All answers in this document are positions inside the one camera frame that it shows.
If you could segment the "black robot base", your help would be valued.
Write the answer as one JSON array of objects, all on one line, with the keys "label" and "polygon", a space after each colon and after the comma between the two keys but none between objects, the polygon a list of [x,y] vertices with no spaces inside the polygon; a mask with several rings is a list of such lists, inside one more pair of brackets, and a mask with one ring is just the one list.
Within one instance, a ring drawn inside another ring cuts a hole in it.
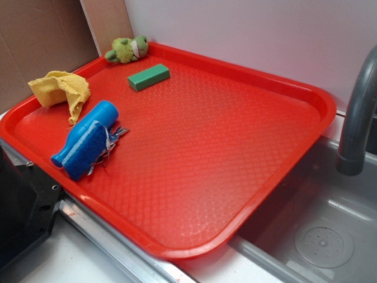
[{"label": "black robot base", "polygon": [[1,271],[48,239],[61,185],[37,165],[14,165],[1,149]]}]

